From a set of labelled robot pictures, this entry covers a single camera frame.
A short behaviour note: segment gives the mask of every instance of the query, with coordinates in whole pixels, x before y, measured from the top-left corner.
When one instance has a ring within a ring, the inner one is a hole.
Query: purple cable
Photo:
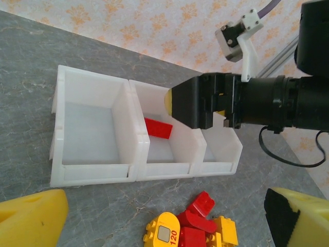
[[[281,2],[281,0],[272,0],[268,5],[266,5],[261,11],[258,12],[259,18],[261,19],[269,12],[271,12],[271,10],[274,9],[276,5],[279,4],[279,2]]]

